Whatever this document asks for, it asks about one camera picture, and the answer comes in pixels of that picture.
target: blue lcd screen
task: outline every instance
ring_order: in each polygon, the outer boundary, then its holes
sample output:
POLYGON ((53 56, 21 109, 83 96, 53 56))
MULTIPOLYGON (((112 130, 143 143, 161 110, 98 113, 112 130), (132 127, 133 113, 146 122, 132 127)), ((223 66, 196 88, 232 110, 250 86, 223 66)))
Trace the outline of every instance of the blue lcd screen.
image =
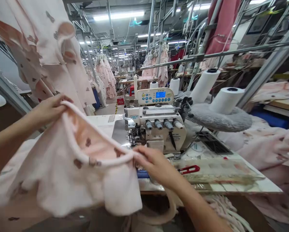
POLYGON ((165 96, 166 96, 166 92, 156 92, 156 98, 161 98, 165 96))

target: textile factory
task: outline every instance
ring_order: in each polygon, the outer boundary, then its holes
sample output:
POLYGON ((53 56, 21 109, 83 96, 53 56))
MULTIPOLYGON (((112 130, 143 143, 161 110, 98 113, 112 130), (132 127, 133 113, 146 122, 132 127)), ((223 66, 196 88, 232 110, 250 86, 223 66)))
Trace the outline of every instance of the textile factory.
POLYGON ((289 231, 289 0, 0 0, 0 231, 289 231))

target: overlock sewing machine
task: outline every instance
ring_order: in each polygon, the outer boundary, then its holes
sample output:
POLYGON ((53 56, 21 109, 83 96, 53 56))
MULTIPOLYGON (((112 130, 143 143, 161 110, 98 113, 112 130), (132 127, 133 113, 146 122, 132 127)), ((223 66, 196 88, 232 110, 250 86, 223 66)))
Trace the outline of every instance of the overlock sewing machine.
POLYGON ((126 107, 123 116, 131 147, 146 144, 164 154, 186 150, 184 119, 189 104, 181 99, 174 102, 174 93, 169 88, 138 90, 137 98, 138 104, 126 107))

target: hand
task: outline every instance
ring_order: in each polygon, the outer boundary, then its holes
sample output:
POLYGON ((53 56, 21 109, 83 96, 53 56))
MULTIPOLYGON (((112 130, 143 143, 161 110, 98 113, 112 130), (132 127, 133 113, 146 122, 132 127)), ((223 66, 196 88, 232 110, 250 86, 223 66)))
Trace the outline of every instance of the hand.
POLYGON ((186 181, 161 151, 144 146, 137 146, 133 150, 143 155, 134 156, 136 162, 164 187, 176 191, 180 183, 186 181))
POLYGON ((61 114, 67 110, 67 106, 61 105, 61 101, 73 103, 69 97, 64 94, 58 94, 54 97, 43 100, 38 106, 33 108, 23 119, 32 123, 37 130, 48 123, 57 120, 61 114))

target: grey fluffy fabric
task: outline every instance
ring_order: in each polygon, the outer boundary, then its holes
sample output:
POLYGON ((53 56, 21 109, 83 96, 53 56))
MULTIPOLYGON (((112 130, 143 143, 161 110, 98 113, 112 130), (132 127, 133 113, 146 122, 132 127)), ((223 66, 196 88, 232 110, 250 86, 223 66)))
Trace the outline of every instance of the grey fluffy fabric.
POLYGON ((231 114, 224 115, 209 110, 209 104, 200 103, 192 105, 190 113, 194 114, 194 117, 186 117, 187 120, 216 131, 240 132, 252 125, 250 115, 238 107, 235 107, 231 114))

